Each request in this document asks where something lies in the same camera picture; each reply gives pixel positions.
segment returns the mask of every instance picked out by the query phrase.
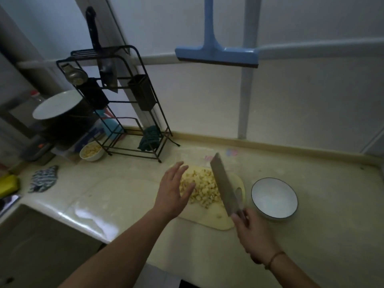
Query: blue squeegee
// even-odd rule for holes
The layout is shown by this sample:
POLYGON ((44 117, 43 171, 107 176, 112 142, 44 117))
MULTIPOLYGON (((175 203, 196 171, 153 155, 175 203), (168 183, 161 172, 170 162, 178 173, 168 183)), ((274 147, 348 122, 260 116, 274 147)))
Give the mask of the blue squeegee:
POLYGON ((180 61, 223 64, 227 66, 258 67, 257 48, 223 48, 214 33, 214 0, 204 0, 204 44, 179 46, 175 49, 180 61))

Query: beige countertop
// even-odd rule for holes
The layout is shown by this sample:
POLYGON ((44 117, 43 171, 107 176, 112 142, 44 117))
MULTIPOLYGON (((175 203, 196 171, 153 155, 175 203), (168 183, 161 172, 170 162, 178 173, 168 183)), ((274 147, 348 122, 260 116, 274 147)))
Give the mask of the beige countertop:
MULTIPOLYGON (((74 165, 55 158, 45 167, 30 165, 20 175, 23 198, 18 204, 108 243, 152 207, 160 179, 171 164, 184 160, 208 167, 207 156, 220 152, 227 169, 243 180, 247 206, 253 206, 252 184, 264 177, 281 179, 296 191, 298 211, 290 220, 270 226, 287 254, 320 285, 382 285, 384 184, 377 168, 178 142, 181 147, 166 145, 162 164, 105 155, 94 163, 74 165), (44 193, 27 193, 32 174, 54 164, 60 166, 57 183, 44 193)), ((271 273, 244 252, 234 229, 214 230, 181 218, 165 228, 147 262, 201 288, 279 287, 271 273)))

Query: bracelet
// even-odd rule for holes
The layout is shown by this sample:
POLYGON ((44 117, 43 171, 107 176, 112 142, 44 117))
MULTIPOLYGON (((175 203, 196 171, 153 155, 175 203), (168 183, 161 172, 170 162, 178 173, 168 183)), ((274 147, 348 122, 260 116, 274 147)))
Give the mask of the bracelet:
POLYGON ((271 264, 272 264, 273 260, 274 260, 278 255, 285 255, 285 252, 284 252, 284 251, 281 251, 281 252, 277 252, 276 254, 274 254, 273 257, 271 258, 271 260, 269 261, 269 263, 265 266, 265 269, 266 269, 266 270, 269 270, 269 269, 271 268, 271 264))

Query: hand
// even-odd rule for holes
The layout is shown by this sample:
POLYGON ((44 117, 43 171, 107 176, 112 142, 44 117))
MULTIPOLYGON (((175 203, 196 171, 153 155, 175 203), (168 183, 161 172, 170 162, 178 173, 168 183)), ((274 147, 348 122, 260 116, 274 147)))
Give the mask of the hand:
POLYGON ((240 243, 253 259, 267 265, 271 258, 281 251, 281 248, 275 242, 265 220, 255 210, 245 208, 244 213, 249 220, 248 227, 237 214, 231 215, 240 243))
POLYGON ((180 166, 184 162, 176 163, 172 168, 166 171, 160 182, 159 191, 154 210, 165 216, 167 220, 172 220, 177 217, 185 208, 188 199, 195 188, 195 183, 189 184, 182 196, 180 196, 180 180, 188 166, 180 166))

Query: black metal rack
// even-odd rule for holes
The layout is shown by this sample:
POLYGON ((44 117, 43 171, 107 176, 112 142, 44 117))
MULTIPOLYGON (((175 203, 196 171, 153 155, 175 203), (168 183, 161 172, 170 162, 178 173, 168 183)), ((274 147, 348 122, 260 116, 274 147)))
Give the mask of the black metal rack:
MULTIPOLYGON (((79 92, 79 94, 84 98, 85 101, 88 102, 88 104, 93 108, 94 110, 94 113, 101 119, 101 121, 104 123, 104 125, 109 129, 109 131, 111 132, 110 135, 108 135, 108 137, 106 137, 106 139, 101 142, 99 141, 96 137, 93 137, 93 139, 109 154, 109 155, 112 155, 112 154, 121 154, 121 155, 128 155, 128 156, 132 156, 132 157, 142 157, 142 158, 148 158, 148 159, 157 159, 160 163, 161 163, 161 160, 159 158, 167 140, 170 140, 171 142, 173 142, 175 145, 177 146, 180 146, 179 144, 177 144, 176 142, 174 142, 173 140, 170 139, 170 136, 173 136, 172 135, 172 131, 170 130, 169 128, 169 124, 167 122, 167 119, 164 115, 164 112, 161 108, 161 105, 160 105, 160 102, 159 102, 159 99, 157 98, 157 95, 156 95, 156 92, 152 86, 152 83, 151 83, 151 80, 148 76, 148 73, 147 73, 147 70, 142 62, 142 59, 140 57, 140 54, 138 52, 138 50, 132 46, 132 45, 124 45, 124 46, 113 46, 113 47, 108 47, 108 48, 103 48, 102 51, 100 52, 96 52, 94 51, 93 49, 84 49, 84 50, 79 50, 79 51, 72 51, 71 52, 71 56, 66 58, 66 59, 61 59, 61 60, 58 60, 56 61, 56 65, 57 67, 61 70, 61 72, 63 74, 65 74, 65 72, 63 71, 63 69, 61 68, 61 64, 64 64, 64 63, 70 63, 70 62, 74 62, 76 63, 76 65, 78 66, 78 68, 80 69, 83 69, 79 63, 79 61, 89 61, 89 60, 100 60, 100 59, 110 59, 110 58, 114 58, 114 59, 120 59, 125 67, 127 68, 129 74, 130 74, 130 77, 117 77, 118 80, 127 80, 127 82, 129 81, 133 81, 133 85, 137 86, 138 84, 136 83, 135 79, 133 79, 133 77, 135 76, 127 61, 121 56, 119 55, 119 51, 124 51, 124 53, 127 53, 127 49, 133 49, 136 54, 137 54, 137 57, 139 58, 139 61, 140 61, 140 64, 144 70, 144 73, 146 75, 146 78, 148 78, 148 81, 149 81, 149 85, 150 85, 150 88, 153 92, 153 95, 154 95, 154 98, 156 100, 155 104, 157 104, 159 106, 159 109, 161 111, 161 115, 166 123, 166 129, 164 131, 161 131, 160 129, 160 126, 158 125, 152 111, 153 111, 153 107, 147 111, 149 112, 151 118, 152 118, 152 121, 153 121, 153 125, 156 126, 158 132, 159 132, 159 135, 160 135, 160 141, 159 141, 159 146, 156 147, 156 148, 153 148, 152 145, 149 143, 149 146, 151 148, 151 151, 146 151, 146 150, 138 150, 138 149, 128 149, 128 148, 122 148, 122 147, 116 147, 116 143, 117 141, 121 138, 122 135, 139 135, 139 136, 143 136, 146 140, 148 140, 147 138, 147 135, 145 133, 145 130, 143 129, 143 127, 140 125, 139 121, 137 118, 135 117, 116 117, 116 115, 113 113, 113 111, 111 110, 111 108, 109 106, 107 106, 108 110, 110 111, 110 113, 113 115, 113 117, 101 117, 98 112, 96 111, 96 109, 94 109, 94 107, 91 105, 91 103, 88 101, 88 99, 81 93, 81 91, 79 91, 79 89, 77 87, 76 90, 79 92), (116 119, 116 121, 118 122, 118 125, 115 127, 115 129, 110 129, 109 126, 105 123, 105 119, 116 119), (123 125, 121 124, 121 122, 119 121, 119 119, 133 119, 137 126, 138 126, 138 129, 130 129, 129 131, 127 131, 123 125), (129 152, 135 152, 135 153, 141 153, 141 154, 147 154, 146 156, 145 155, 136 155, 136 154, 127 154, 127 153, 123 153, 121 151, 129 151, 129 152)), ((130 89, 131 87, 129 85, 127 86, 119 86, 119 87, 108 87, 106 85, 103 85, 102 83, 102 86, 100 87, 101 89, 106 89, 106 90, 114 90, 114 89, 130 89)), ((137 101, 110 101, 109 100, 109 103, 138 103, 137 101)))

